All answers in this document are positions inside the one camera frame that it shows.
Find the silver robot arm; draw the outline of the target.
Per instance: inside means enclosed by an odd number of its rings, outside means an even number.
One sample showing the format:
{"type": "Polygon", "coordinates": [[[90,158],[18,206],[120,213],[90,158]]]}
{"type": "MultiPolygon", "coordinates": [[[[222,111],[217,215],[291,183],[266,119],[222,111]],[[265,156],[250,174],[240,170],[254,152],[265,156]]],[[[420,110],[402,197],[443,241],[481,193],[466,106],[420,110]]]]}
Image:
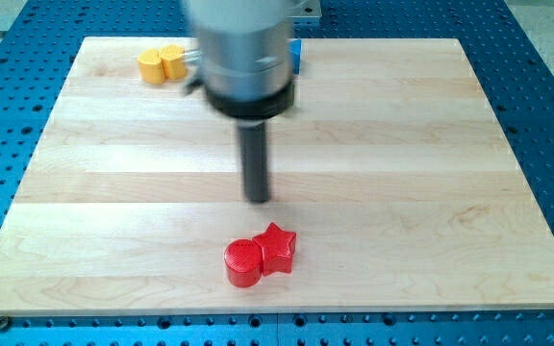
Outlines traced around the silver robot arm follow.
{"type": "Polygon", "coordinates": [[[185,7],[211,106],[258,121],[292,106],[291,1],[189,0],[185,7]]]}

